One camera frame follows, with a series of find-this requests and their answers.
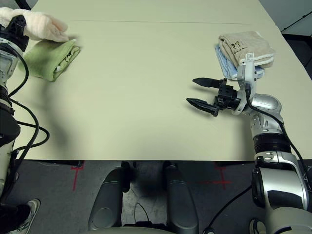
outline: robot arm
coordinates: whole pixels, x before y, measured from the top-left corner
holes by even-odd
[[[253,200],[266,209],[267,233],[311,233],[312,214],[306,211],[309,193],[296,156],[291,153],[290,143],[280,126],[283,124],[281,103],[273,96],[255,92],[257,80],[254,75],[253,53],[250,53],[246,55],[246,64],[238,68],[239,91],[227,85],[226,79],[197,78],[193,80],[195,83],[219,89],[218,95],[213,105],[194,98],[187,98],[187,101],[215,117],[224,109],[231,109],[234,115],[250,116],[256,152],[252,173]]]
[[[0,25],[0,196],[12,160],[14,141],[20,134],[20,127],[13,118],[14,110],[6,82],[14,72],[18,57],[22,56],[27,47],[29,38],[23,35],[25,26],[24,16],[12,18],[6,28]]]

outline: floor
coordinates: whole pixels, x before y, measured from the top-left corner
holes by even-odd
[[[253,163],[220,167],[214,162],[177,162],[193,195],[200,233],[218,210],[250,185]],[[101,183],[120,161],[85,161],[80,168],[25,160],[19,179],[7,202],[21,204],[41,200],[30,234],[85,234],[88,218]],[[162,189],[162,162],[137,162],[136,179],[123,196],[122,224],[133,224],[134,205],[140,202],[153,223],[166,223],[166,193]],[[250,219],[264,219],[264,210],[254,205],[251,192],[229,206],[216,220],[216,233],[248,234]],[[146,221],[136,208],[136,220]]]
[[[286,40],[312,79],[312,48],[303,40]]]

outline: beige towel with design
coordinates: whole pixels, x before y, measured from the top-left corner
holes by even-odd
[[[258,32],[231,33],[219,36],[222,53],[236,68],[245,64],[245,54],[254,52],[254,65],[271,67],[275,50]]]

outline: black cable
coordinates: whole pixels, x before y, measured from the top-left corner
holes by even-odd
[[[303,167],[303,170],[304,170],[305,174],[307,175],[308,184],[309,184],[310,188],[312,188],[312,183],[311,183],[310,178],[308,177],[308,171],[307,171],[307,168],[306,168],[306,164],[304,163],[303,158],[302,158],[301,154],[299,153],[299,151],[297,150],[297,148],[295,147],[295,145],[289,139],[289,137],[288,137],[288,135],[286,133],[286,129],[285,129],[284,123],[282,121],[280,121],[278,118],[276,118],[275,116],[273,116],[273,115],[271,115],[271,114],[269,114],[269,113],[267,113],[265,111],[262,111],[262,110],[260,110],[260,109],[258,109],[256,107],[252,106],[252,104],[250,103],[251,88],[250,88],[250,85],[248,83],[246,84],[246,90],[245,91],[246,91],[246,101],[247,101],[247,104],[248,104],[250,109],[252,109],[254,111],[257,111],[259,113],[262,113],[262,114],[264,114],[264,115],[266,115],[268,117],[271,117],[272,119],[274,119],[278,123],[278,125],[280,126],[280,128],[281,128],[281,130],[282,130],[282,132],[284,134],[285,139],[288,141],[290,146],[296,152],[296,154],[297,154],[297,156],[298,156],[298,158],[300,160],[300,163],[301,163],[301,165]]]
[[[281,33],[284,32],[286,29],[290,28],[291,26],[293,26],[295,23],[301,21],[303,18],[307,17],[307,16],[308,16],[309,14],[311,14],[311,13],[312,13],[312,11],[310,11],[308,14],[302,16],[302,17],[301,17],[300,19],[298,19],[296,22],[294,22],[294,23],[292,23],[291,25],[289,25],[288,27],[284,28],[284,29],[281,31]]]
[[[29,77],[29,70],[28,70],[28,66],[27,66],[25,60],[23,59],[23,57],[15,49],[13,49],[13,48],[11,48],[11,49],[14,52],[14,54],[20,59],[22,64],[24,65],[24,68],[25,68],[25,78],[24,78],[23,82],[15,90],[10,92],[10,94],[8,95],[9,98],[11,96],[13,96],[14,94],[16,94],[24,86],[24,84],[27,82],[28,77]]]
[[[34,131],[33,136],[31,137],[31,139],[29,140],[28,144],[25,146],[23,153],[20,155],[19,160],[16,160],[14,167],[11,168],[10,174],[7,178],[6,183],[5,183],[5,192],[1,196],[1,202],[3,202],[7,198],[8,194],[12,190],[13,184],[15,181],[15,174],[16,174],[17,170],[19,169],[22,161],[24,160],[26,154],[28,153],[29,149],[32,147],[34,141],[36,140],[38,132],[39,132],[39,122],[38,122],[38,119],[35,116],[35,114],[28,107],[20,104],[19,102],[15,101],[11,98],[10,98],[10,101],[13,102],[14,104],[16,104],[17,106],[20,106],[21,108],[25,109],[31,115],[31,117],[34,119],[34,122],[35,122],[35,131]]]
[[[309,65],[309,63],[311,62],[311,60],[312,60],[312,57],[309,59],[309,61],[306,63],[306,65],[304,65],[304,68],[306,68],[306,67]]]
[[[140,203],[137,202],[137,203],[135,204],[135,209],[134,209],[134,211],[133,211],[133,213],[134,213],[134,218],[135,218],[135,223],[137,223],[137,221],[136,221],[136,208],[137,208],[137,205],[139,205],[139,206],[143,209],[143,211],[144,211],[145,214],[146,214],[147,221],[149,222],[150,219],[148,218],[148,215],[147,215],[146,210],[144,209],[144,207],[143,207]]]
[[[203,234],[206,234],[206,231],[209,230],[211,228],[211,226],[213,225],[213,223],[215,222],[215,220],[219,217],[219,215],[232,203],[234,202],[236,199],[238,199],[240,196],[244,195],[246,192],[248,192],[250,189],[252,188],[252,186],[248,186],[248,188],[246,188],[244,191],[242,191],[241,193],[237,194],[235,197],[233,197],[230,201],[228,201],[228,203],[226,203],[219,211],[218,213],[216,213],[216,215],[213,217],[213,219],[211,220],[210,224],[208,225],[207,228],[205,228],[203,230]]]
[[[28,127],[32,127],[32,128],[35,128],[35,127],[36,127],[34,124],[25,123],[25,122],[21,122],[21,121],[17,121],[17,123],[20,124],[20,125],[24,125],[24,126],[28,126]],[[46,143],[46,142],[49,140],[49,138],[50,138],[50,133],[49,133],[48,130],[46,130],[45,128],[40,127],[40,126],[39,126],[39,130],[43,131],[43,132],[46,134],[46,137],[45,137],[45,139],[44,139],[43,141],[38,142],[38,143],[36,143],[36,144],[33,144],[33,145],[31,146],[31,148],[34,148],[34,147],[43,145],[43,144]],[[21,147],[16,148],[14,151],[24,150],[25,148],[26,148],[26,146],[21,146]]]

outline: folded towel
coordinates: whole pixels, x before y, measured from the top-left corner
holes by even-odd
[[[274,60],[275,50],[258,32],[221,35],[219,46],[225,57],[231,60],[236,68],[244,65],[247,53],[254,52],[255,66],[270,67]]]
[[[80,48],[75,46],[75,39],[65,43],[48,40],[38,42],[24,59],[32,76],[55,81],[79,54]]]
[[[219,45],[215,46],[215,52],[216,52],[216,56],[219,60],[219,63],[220,63],[224,77],[226,79],[237,80],[237,69],[236,69],[236,67],[233,65],[233,63],[230,60],[228,60],[224,56]],[[264,69],[263,68],[261,68],[260,66],[256,66],[255,71],[256,71],[255,77],[257,79],[260,79],[261,77],[263,77],[263,75],[264,75]]]
[[[68,36],[65,34],[67,25],[53,16],[44,13],[0,7],[0,24],[6,27],[13,17],[19,15],[25,17],[26,28],[24,30],[24,35],[28,36],[30,39],[48,39],[57,42],[68,41]]]

